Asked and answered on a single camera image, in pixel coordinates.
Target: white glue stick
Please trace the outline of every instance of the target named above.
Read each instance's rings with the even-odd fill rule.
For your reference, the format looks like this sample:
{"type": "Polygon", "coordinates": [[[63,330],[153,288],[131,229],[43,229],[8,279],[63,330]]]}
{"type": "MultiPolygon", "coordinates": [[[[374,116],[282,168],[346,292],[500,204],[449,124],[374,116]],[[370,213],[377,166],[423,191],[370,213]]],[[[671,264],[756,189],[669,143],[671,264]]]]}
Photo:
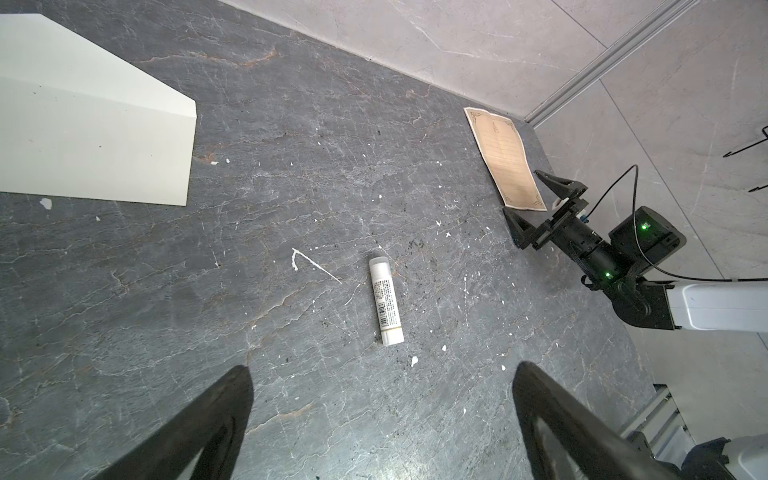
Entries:
{"type": "Polygon", "coordinates": [[[389,271],[389,259],[376,257],[368,262],[371,268],[371,285],[376,299],[376,311],[379,313],[379,326],[382,330],[384,346],[405,342],[400,325],[400,313],[397,310],[395,285],[392,272],[389,271]]]}

